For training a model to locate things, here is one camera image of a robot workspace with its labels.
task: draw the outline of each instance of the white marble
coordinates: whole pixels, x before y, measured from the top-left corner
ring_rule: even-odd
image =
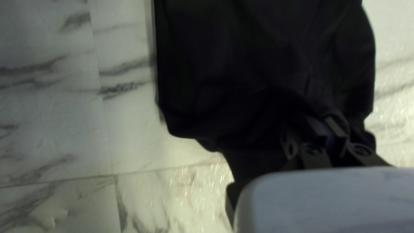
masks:
[[[111,174],[89,7],[0,2],[0,186]]]
[[[115,173],[223,161],[171,136],[155,103],[150,1],[90,0]]]
[[[120,233],[114,177],[0,188],[0,233]]]
[[[376,42],[374,111],[366,127],[377,153],[396,166],[414,166],[414,2],[364,0]]]
[[[230,233],[224,205],[231,182],[226,163],[121,175],[122,232]]]

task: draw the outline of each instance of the marble wall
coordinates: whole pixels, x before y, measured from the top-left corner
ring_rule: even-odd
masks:
[[[364,6],[366,127],[413,166],[414,2]],[[231,232],[227,163],[169,135],[155,105],[149,0],[2,0],[0,32],[0,233]]]

